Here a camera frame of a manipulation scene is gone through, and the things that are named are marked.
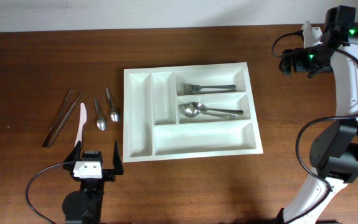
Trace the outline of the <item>large steel spoon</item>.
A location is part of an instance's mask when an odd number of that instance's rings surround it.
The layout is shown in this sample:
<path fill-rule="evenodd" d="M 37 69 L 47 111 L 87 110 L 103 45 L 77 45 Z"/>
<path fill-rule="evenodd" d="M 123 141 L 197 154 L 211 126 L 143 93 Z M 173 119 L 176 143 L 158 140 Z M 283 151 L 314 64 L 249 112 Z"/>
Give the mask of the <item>large steel spoon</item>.
<path fill-rule="evenodd" d="M 206 107 L 206 105 L 199 102 L 191 102 L 191 105 L 194 106 L 196 109 L 200 110 L 201 112 L 216 111 L 216 112 L 230 113 L 236 115 L 244 114 L 243 110 L 223 110 L 223 109 L 208 108 Z"/>
<path fill-rule="evenodd" d="M 200 110 L 188 104 L 179 105 L 179 112 L 188 118 L 195 118 L 196 116 L 203 114 L 208 116 L 214 116 L 226 120 L 234 120 L 235 116 L 231 114 L 213 114 L 213 113 L 202 113 Z"/>

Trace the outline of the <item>steel kitchen tongs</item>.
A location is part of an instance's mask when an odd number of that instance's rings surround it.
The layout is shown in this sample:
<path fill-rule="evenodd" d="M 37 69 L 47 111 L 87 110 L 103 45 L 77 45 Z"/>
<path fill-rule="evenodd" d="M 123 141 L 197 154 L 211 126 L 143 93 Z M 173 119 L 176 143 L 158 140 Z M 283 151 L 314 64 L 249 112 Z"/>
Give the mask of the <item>steel kitchen tongs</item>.
<path fill-rule="evenodd" d="M 69 119 L 70 115 L 75 108 L 78 100 L 82 96 L 82 92 L 79 92 L 76 98 L 70 102 L 70 98 L 75 91 L 69 89 L 67 92 L 62 105 L 60 106 L 56 117 L 53 120 L 53 123 L 49 129 L 48 134 L 46 135 L 44 142 L 42 143 L 42 147 L 44 149 L 50 148 L 55 140 L 57 139 L 59 133 L 61 132 L 63 126 L 65 125 L 66 121 Z"/>

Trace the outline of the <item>steel fork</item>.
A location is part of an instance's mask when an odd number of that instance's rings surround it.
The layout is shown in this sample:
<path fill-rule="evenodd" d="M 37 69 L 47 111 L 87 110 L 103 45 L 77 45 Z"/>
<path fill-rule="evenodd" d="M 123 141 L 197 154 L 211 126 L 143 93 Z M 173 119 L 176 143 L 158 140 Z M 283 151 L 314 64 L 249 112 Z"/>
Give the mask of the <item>steel fork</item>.
<path fill-rule="evenodd" d="M 204 88 L 235 90 L 236 85 L 207 85 L 207 86 L 201 86 L 201 85 L 191 85 L 191 84 L 184 83 L 184 84 L 182 84 L 182 88 L 183 88 L 183 90 L 190 90 L 190 91 L 201 91 L 201 89 L 204 89 Z"/>
<path fill-rule="evenodd" d="M 177 93 L 178 96 L 184 95 L 203 95 L 213 93 L 235 93 L 236 90 L 217 90 L 217 91 L 199 91 L 199 90 L 182 90 Z"/>

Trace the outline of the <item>pink plastic knife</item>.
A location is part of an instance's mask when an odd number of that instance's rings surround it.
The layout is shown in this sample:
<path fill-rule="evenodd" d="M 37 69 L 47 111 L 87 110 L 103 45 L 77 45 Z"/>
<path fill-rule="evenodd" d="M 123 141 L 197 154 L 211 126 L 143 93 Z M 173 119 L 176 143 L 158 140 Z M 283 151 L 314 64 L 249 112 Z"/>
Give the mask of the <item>pink plastic knife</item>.
<path fill-rule="evenodd" d="M 86 122 L 87 122 L 87 109 L 84 103 L 80 103 L 80 119 L 79 119 L 78 131 L 77 131 L 77 136 L 75 139 L 74 146 L 76 146 L 78 143 L 83 144 L 83 127 Z"/>

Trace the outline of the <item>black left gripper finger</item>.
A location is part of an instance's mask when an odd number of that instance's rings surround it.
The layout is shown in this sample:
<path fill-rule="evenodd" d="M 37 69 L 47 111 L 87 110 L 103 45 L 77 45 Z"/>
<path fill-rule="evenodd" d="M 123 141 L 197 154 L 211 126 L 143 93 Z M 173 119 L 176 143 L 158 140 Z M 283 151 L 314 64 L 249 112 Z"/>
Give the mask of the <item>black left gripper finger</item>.
<path fill-rule="evenodd" d="M 113 171 L 114 171 L 115 175 L 123 175 L 124 174 L 123 163 L 122 163 L 119 151 L 118 151 L 118 141 L 115 141 L 115 143 L 114 143 Z"/>
<path fill-rule="evenodd" d="M 72 152 L 67 156 L 64 162 L 75 162 L 80 159 L 80 152 L 82 150 L 82 142 L 77 141 Z"/>

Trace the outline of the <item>small steel teaspoon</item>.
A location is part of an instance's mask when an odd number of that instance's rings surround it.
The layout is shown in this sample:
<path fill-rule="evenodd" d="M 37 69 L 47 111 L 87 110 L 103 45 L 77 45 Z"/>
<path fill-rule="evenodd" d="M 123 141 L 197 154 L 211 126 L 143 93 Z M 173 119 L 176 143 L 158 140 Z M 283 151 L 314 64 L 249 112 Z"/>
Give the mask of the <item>small steel teaspoon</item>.
<path fill-rule="evenodd" d="M 100 108 L 100 105 L 99 105 L 98 100 L 96 98 L 94 98 L 94 102 L 95 102 L 95 109 L 96 109 L 96 112 L 97 112 L 97 115 L 98 115 L 98 118 L 97 118 L 97 121 L 96 121 L 97 127 L 98 127 L 99 130 L 104 131 L 106 129 L 106 120 L 102 116 L 101 108 Z"/>
<path fill-rule="evenodd" d="M 107 97 L 108 103 L 110 105 L 110 112 L 109 112 L 110 119 L 112 120 L 112 122 L 118 122 L 119 121 L 119 112 L 117 111 L 117 109 L 113 103 L 109 89 L 107 87 L 105 88 L 105 91 L 106 91 L 106 97 Z"/>

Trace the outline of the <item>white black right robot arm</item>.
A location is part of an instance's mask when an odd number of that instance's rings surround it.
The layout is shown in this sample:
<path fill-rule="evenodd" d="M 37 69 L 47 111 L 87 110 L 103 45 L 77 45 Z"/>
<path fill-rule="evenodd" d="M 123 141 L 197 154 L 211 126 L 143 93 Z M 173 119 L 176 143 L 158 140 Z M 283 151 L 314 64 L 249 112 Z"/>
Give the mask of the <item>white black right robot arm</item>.
<path fill-rule="evenodd" d="M 305 72 L 334 74 L 336 114 L 313 141 L 307 178 L 294 200 L 282 208 L 276 223 L 316 223 L 329 202 L 358 178 L 358 28 L 356 9 L 337 6 L 326 13 L 323 27 L 305 22 L 296 32 L 303 46 L 280 53 L 286 75 Z"/>

